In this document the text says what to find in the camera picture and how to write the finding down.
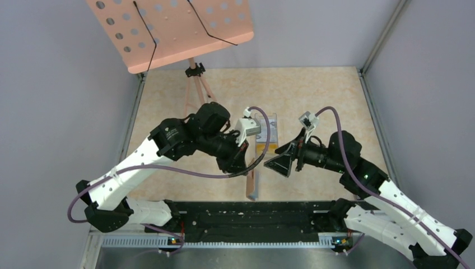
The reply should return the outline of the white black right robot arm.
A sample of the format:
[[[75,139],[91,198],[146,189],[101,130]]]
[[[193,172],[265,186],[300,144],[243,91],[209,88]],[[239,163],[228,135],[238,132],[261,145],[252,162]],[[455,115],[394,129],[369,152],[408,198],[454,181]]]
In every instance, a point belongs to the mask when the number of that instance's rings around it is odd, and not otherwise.
[[[329,145],[317,145],[305,131],[276,150],[265,167],[288,177],[305,165],[340,173],[346,190],[384,213],[378,217],[340,198],[328,213],[336,231],[353,230],[395,249],[416,268],[457,268],[472,241],[465,229],[453,229],[428,214],[406,196],[375,164],[361,155],[362,146],[346,131],[331,135]]]

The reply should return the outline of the clear plastic card box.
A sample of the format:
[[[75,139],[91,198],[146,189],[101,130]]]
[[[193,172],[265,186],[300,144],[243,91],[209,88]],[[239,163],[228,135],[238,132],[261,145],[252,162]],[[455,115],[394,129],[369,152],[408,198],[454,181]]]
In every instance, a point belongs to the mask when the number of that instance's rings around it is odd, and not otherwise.
[[[269,126],[267,126],[264,116],[255,114],[254,118],[261,125],[261,132],[255,136],[255,154],[256,156],[260,156],[267,142],[269,142],[266,157],[270,158],[275,155],[275,150],[279,148],[277,114],[273,113],[268,116]]]

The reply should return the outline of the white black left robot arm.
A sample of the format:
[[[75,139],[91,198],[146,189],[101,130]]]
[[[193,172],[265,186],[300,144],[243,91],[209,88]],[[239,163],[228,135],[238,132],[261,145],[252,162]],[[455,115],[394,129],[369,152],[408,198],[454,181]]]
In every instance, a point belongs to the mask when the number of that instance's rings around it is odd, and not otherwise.
[[[174,167],[180,159],[202,152],[216,159],[218,179],[245,176],[259,161],[245,161],[247,138],[261,132],[261,124],[251,116],[253,107],[244,110],[235,128],[230,113],[219,103],[203,104],[185,118],[164,119],[122,162],[95,180],[76,184],[76,201],[83,201],[85,222],[103,233],[126,224],[148,224],[174,231],[179,213],[171,202],[134,200],[128,194],[157,170],[186,174]]]

